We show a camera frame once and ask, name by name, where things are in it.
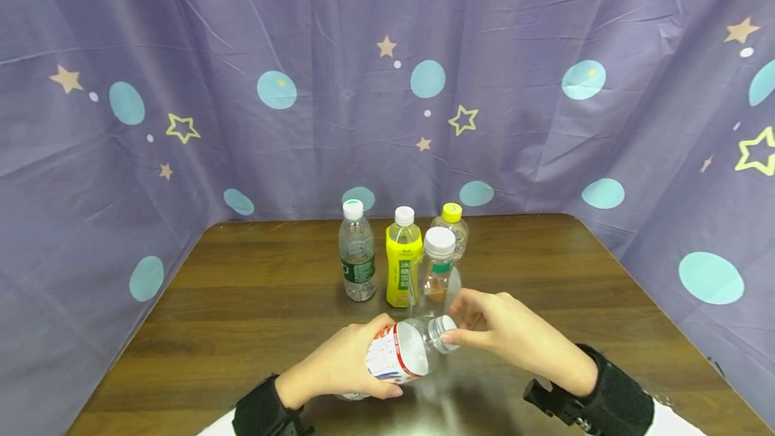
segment wooden table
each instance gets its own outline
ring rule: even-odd
[[[771,432],[619,266],[564,215],[473,217],[464,286],[508,291],[571,339],[607,353],[709,435]],[[373,220],[384,246],[388,220]],[[428,220],[418,222],[423,229]],[[70,436],[192,436],[271,371],[379,312],[403,316],[379,290],[346,298],[339,221],[225,223],[210,228]],[[320,398],[306,417],[321,436],[579,435],[521,401],[531,376],[461,349],[399,400]]]

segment bottle cap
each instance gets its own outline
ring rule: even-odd
[[[363,217],[363,203],[358,201],[357,198],[345,201],[342,205],[342,210],[347,221],[357,221]]]
[[[442,315],[441,317],[434,318],[429,324],[429,334],[434,338],[434,341],[438,340],[438,344],[434,343],[434,345],[440,353],[449,354],[451,351],[459,348],[458,345],[441,343],[441,336],[444,332],[457,330],[455,320],[449,317],[449,315]]]
[[[414,223],[414,209],[408,206],[396,208],[396,223],[401,227],[409,227]]]
[[[442,226],[430,228],[425,232],[425,252],[437,258],[452,256],[455,252],[455,233]]]
[[[449,223],[458,222],[463,217],[463,207],[454,202],[445,203],[441,208],[441,217]]]

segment yellow star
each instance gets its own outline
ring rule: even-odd
[[[706,170],[708,170],[708,167],[713,163],[713,155],[708,157],[708,159],[705,159],[705,161],[702,162],[702,169],[700,169],[700,173],[705,173]]]
[[[183,144],[188,143],[189,139],[201,139],[202,137],[199,136],[199,132],[194,130],[194,119],[193,118],[180,118],[179,116],[175,116],[172,113],[168,114],[170,118],[170,127],[167,129],[167,135],[175,135],[177,136],[180,141],[183,142]],[[188,133],[185,135],[180,133],[180,131],[175,131],[175,126],[178,123],[185,123],[188,124]]]
[[[396,43],[390,42],[390,38],[386,36],[383,42],[377,43],[377,46],[379,47],[379,57],[393,57],[393,48],[396,47]]]
[[[165,163],[161,166],[161,173],[159,173],[159,177],[164,177],[167,180],[172,177],[172,169],[170,169],[170,165],[168,163]]]
[[[466,110],[463,108],[463,105],[457,106],[457,115],[455,115],[455,118],[452,118],[449,120],[449,124],[455,127],[455,136],[459,136],[461,133],[463,133],[464,130],[476,130],[476,124],[474,124],[474,118],[476,117],[476,114],[479,113],[479,110]],[[461,114],[467,114],[468,116],[468,125],[460,126],[457,121],[460,119]]]
[[[751,25],[751,18],[749,17],[740,24],[728,25],[727,31],[729,31],[729,35],[724,39],[724,42],[737,40],[739,43],[744,43],[745,40],[748,39],[748,34],[758,31],[759,29],[761,28],[758,25]]]
[[[57,64],[57,74],[49,77],[61,84],[62,88],[65,88],[65,93],[70,93],[73,89],[83,89],[78,83],[78,75],[80,74],[77,71],[68,71]]]
[[[743,140],[738,144],[740,146],[740,160],[735,166],[735,170],[756,169],[766,176],[775,176],[775,153],[767,157],[767,164],[760,161],[748,161],[748,157],[751,152],[748,151],[748,147],[759,145],[763,140],[767,140],[767,146],[775,149],[775,135],[773,135],[773,128],[767,126],[762,130],[758,137],[754,140]]]
[[[420,147],[420,151],[430,150],[431,149],[431,141],[430,140],[425,140],[425,137],[420,137],[420,141],[418,141],[415,146]]]

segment red and white bottle label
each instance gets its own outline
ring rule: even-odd
[[[374,337],[366,353],[366,366],[374,377],[392,384],[406,384],[421,377],[410,371],[404,364],[401,345],[398,343],[398,324],[382,330]],[[342,396],[350,400],[368,397],[365,394],[343,394]]]

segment plastic bottle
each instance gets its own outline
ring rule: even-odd
[[[441,335],[455,330],[452,318],[410,318],[382,330],[369,346],[366,366],[379,380],[393,384],[406,384],[432,373],[441,355],[457,349],[457,345],[443,344]],[[347,400],[361,400],[366,394],[343,394]]]
[[[455,234],[446,227],[430,228],[416,277],[409,283],[409,318],[440,317],[449,312],[462,287],[454,257]]]
[[[363,203],[352,198],[342,205],[344,221],[340,227],[340,258],[344,289],[355,301],[373,297],[374,233],[363,217]]]
[[[468,224],[463,219],[463,207],[454,202],[442,206],[441,215],[434,218],[431,227],[446,227],[455,233],[455,263],[463,258],[468,242]]]
[[[405,308],[409,297],[409,280],[422,256],[422,234],[414,224],[414,209],[401,206],[396,209],[396,222],[387,228],[387,295],[389,304]]]

